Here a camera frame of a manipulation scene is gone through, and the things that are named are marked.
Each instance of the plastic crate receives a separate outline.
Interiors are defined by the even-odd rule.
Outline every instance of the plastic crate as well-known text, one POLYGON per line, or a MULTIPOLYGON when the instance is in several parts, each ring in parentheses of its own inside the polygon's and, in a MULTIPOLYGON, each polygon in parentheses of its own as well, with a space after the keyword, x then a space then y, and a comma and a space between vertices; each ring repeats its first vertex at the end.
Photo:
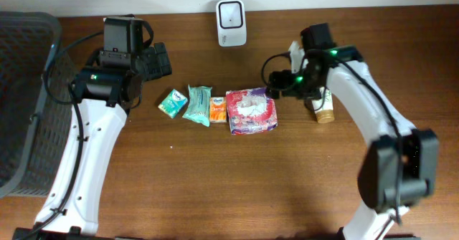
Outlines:
MULTIPOLYGON (((0 198, 46 196, 54 182, 72 114, 47 97, 41 76, 61 33, 49 14, 0 12, 0 198)), ((51 92, 69 100, 76 72, 68 55, 57 60, 51 92)))

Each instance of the orange packet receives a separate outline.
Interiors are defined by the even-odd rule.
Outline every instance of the orange packet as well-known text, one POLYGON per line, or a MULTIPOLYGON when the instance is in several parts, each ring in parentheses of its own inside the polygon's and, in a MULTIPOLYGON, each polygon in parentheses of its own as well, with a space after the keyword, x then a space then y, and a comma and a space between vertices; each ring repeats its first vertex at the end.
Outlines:
POLYGON ((227 101, 225 97, 210 98, 209 119, 212 123, 225 123, 227 121, 227 101))

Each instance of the wooden table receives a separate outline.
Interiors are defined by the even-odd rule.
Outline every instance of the wooden table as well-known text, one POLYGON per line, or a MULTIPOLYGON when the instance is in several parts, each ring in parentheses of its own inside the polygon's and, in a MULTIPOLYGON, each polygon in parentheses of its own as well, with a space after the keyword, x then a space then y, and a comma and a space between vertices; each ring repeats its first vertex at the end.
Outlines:
MULTIPOLYGON (((98 236, 148 239, 274 239, 334 233, 360 202, 356 176, 366 154, 359 130, 335 98, 336 121, 320 125, 301 101, 276 101, 279 126, 232 136, 168 118, 157 105, 188 84, 227 90, 262 86, 260 68, 305 27, 328 22, 334 40, 355 44, 378 85, 418 128, 440 139, 437 188, 391 233, 459 238, 459 6, 255 11, 247 43, 222 48, 214 14, 138 16, 165 42, 172 76, 147 83, 128 117, 103 186, 98 236)), ((60 19, 64 45, 103 28, 101 17, 60 19)), ((103 38, 70 51, 82 65, 103 38)), ((275 61, 274 69, 288 68, 275 61)), ((43 198, 0 200, 0 238, 30 227, 43 198)))

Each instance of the gold bottle cap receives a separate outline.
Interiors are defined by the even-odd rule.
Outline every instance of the gold bottle cap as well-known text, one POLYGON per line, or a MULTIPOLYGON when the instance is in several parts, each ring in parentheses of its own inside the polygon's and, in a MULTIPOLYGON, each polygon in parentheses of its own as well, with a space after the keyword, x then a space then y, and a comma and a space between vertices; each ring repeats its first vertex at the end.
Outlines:
POLYGON ((335 120, 333 110, 321 110, 316 113, 318 123, 329 123, 335 120))

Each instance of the teal packet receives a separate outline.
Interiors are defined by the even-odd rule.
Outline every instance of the teal packet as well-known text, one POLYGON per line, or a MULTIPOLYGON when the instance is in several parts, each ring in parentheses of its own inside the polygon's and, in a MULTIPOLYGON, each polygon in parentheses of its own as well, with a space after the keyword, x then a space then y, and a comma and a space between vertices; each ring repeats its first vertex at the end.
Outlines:
POLYGON ((174 118, 187 102, 188 99, 183 94, 173 89, 158 107, 170 118, 174 118))
POLYGON ((189 105, 183 118, 190 119, 195 123, 201 123, 209 127, 209 105, 210 105, 210 90, 211 87, 190 87, 189 105))

